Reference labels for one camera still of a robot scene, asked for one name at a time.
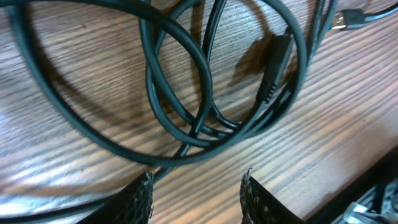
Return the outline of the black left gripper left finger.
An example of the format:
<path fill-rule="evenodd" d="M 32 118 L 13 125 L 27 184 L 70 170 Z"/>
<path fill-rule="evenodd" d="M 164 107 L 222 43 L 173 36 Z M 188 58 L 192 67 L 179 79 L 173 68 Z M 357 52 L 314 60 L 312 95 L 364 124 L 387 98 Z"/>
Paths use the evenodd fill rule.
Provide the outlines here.
<path fill-rule="evenodd" d="M 78 224 L 148 224 L 153 189 L 154 173 L 145 172 Z"/>

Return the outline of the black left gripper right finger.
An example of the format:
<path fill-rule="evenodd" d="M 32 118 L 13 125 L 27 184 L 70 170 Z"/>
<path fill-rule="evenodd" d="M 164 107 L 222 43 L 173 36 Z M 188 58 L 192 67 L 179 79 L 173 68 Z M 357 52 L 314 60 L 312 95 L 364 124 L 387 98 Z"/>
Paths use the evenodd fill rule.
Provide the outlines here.
<path fill-rule="evenodd" d="M 305 224 L 252 177 L 250 171 L 244 173 L 239 190 L 242 224 Z"/>

